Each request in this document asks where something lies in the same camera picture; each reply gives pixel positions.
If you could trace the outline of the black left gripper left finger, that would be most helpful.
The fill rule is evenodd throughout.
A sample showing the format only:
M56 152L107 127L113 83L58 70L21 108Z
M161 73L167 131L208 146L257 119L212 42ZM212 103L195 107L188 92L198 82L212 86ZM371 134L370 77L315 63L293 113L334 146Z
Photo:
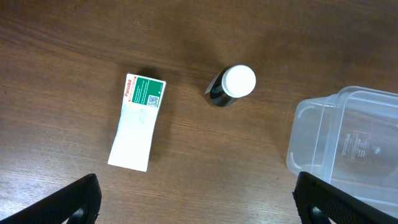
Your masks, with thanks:
M94 223L101 198L96 174L88 174L1 223Z

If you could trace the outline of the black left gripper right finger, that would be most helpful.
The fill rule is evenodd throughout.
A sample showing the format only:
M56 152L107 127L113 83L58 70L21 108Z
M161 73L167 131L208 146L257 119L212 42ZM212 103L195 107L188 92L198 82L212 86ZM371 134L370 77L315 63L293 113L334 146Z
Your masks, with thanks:
M293 197L302 223L397 224L394 218L308 172L298 175Z

